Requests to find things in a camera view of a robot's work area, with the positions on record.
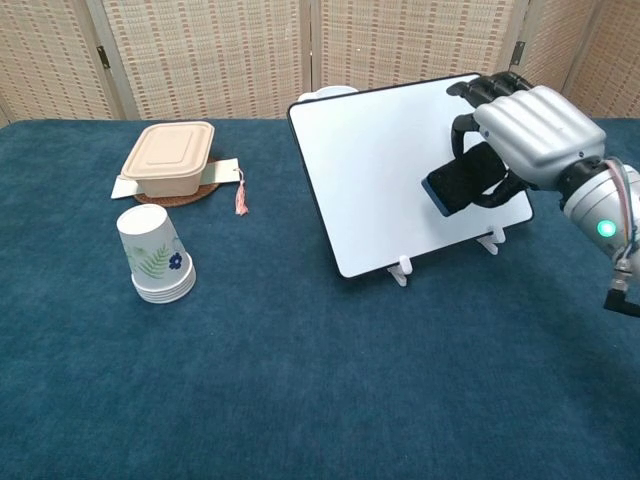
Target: woven coaster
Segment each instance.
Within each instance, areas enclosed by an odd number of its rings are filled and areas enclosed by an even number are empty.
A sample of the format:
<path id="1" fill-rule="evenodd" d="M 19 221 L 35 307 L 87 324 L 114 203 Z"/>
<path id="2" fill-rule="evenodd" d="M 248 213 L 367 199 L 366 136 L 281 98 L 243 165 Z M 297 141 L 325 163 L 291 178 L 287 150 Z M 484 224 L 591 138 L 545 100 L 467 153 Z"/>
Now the woven coaster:
<path id="1" fill-rule="evenodd" d="M 209 158 L 207 163 L 213 162 L 213 158 Z M 134 195 L 134 198 L 140 203 L 154 203 L 161 207 L 182 207 L 183 205 L 189 205 L 190 203 L 197 202 L 201 198 L 206 197 L 213 193 L 213 191 L 220 186 L 219 183 L 211 183 L 209 185 L 200 185 L 198 190 L 193 195 L 187 195 L 184 197 L 147 197 L 144 193 L 138 193 Z"/>

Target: paper cup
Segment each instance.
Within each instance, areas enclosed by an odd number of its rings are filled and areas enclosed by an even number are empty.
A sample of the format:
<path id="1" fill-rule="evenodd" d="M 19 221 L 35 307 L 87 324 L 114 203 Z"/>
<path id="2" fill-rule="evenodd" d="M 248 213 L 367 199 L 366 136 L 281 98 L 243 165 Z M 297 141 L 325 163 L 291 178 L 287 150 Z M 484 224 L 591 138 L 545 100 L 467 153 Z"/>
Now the paper cup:
<path id="1" fill-rule="evenodd" d="M 130 208 L 120 215 L 116 225 L 131 280 L 142 298 L 172 301 L 188 293 L 193 285 L 186 292 L 184 287 L 195 282 L 195 270 L 163 207 L 145 204 Z"/>
<path id="2" fill-rule="evenodd" d="M 303 93 L 298 98 L 298 101 L 303 102 L 305 100 L 318 100 L 320 98 L 335 97 L 336 95 L 345 95 L 347 93 L 355 93 L 357 91 L 357 89 L 349 87 L 347 85 L 330 85 L 328 87 L 322 87 L 315 92 Z"/>

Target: food container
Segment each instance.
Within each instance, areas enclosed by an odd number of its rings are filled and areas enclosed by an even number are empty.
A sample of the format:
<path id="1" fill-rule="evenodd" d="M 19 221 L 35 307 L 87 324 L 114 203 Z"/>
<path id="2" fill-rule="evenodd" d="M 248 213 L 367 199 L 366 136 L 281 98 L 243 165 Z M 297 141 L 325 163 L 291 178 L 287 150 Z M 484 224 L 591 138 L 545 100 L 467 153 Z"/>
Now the food container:
<path id="1" fill-rule="evenodd" d="M 215 129 L 207 122 L 152 125 L 143 130 L 122 167 L 148 197 L 193 195 L 207 166 Z"/>

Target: white card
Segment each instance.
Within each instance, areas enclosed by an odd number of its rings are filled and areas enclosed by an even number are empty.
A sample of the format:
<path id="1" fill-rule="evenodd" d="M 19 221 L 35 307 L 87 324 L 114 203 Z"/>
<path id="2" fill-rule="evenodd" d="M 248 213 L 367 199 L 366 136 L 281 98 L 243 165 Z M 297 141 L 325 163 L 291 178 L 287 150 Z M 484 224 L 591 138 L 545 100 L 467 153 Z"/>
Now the white card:
<path id="1" fill-rule="evenodd" d="M 238 159 L 218 160 L 207 164 L 200 177 L 200 185 L 210 185 L 212 183 L 231 183 L 240 181 L 238 169 Z M 144 193 L 138 182 L 123 175 L 118 175 L 113 184 L 111 198 L 124 198 Z"/>

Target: pink tassel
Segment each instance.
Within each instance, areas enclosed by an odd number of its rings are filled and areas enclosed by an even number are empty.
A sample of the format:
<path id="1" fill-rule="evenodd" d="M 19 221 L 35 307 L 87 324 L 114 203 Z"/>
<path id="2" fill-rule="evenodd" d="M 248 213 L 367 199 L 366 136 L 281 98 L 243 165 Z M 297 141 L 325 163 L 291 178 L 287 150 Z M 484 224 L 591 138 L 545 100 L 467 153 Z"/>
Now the pink tassel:
<path id="1" fill-rule="evenodd" d="M 249 209 L 245 204 L 244 173 L 239 168 L 236 170 L 240 172 L 240 186 L 236 192 L 236 215 L 245 215 L 249 213 Z"/>

